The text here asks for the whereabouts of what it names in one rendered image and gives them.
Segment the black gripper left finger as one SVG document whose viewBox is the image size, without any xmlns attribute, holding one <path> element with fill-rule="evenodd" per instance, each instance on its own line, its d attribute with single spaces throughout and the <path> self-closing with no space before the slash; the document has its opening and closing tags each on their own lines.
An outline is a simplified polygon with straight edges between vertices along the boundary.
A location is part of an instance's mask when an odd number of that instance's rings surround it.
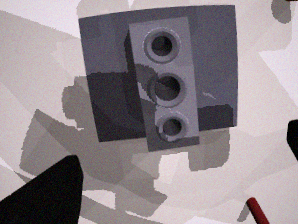
<svg viewBox="0 0 298 224">
<path fill-rule="evenodd" d="M 60 159 L 0 201 L 0 224 L 78 224 L 82 183 L 78 157 Z"/>
</svg>

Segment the red peg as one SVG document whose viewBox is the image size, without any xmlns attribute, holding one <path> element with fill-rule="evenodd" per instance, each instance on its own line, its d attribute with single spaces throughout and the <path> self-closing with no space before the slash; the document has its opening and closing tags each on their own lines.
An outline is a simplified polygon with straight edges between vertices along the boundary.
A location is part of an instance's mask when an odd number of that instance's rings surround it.
<svg viewBox="0 0 298 224">
<path fill-rule="evenodd" d="M 254 221 L 257 221 L 255 224 L 269 224 L 265 213 L 262 212 L 261 206 L 258 205 L 255 197 L 249 198 L 249 200 L 246 201 L 246 205 L 249 206 L 250 213 L 253 214 Z"/>
</svg>

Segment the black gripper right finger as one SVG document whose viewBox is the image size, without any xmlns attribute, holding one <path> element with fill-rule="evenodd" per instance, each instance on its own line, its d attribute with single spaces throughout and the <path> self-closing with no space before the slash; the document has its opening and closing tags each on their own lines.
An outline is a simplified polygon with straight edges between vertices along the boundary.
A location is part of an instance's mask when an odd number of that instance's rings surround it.
<svg viewBox="0 0 298 224">
<path fill-rule="evenodd" d="M 295 160 L 298 160 L 298 119 L 290 120 L 287 124 L 286 141 L 294 153 Z"/>
</svg>

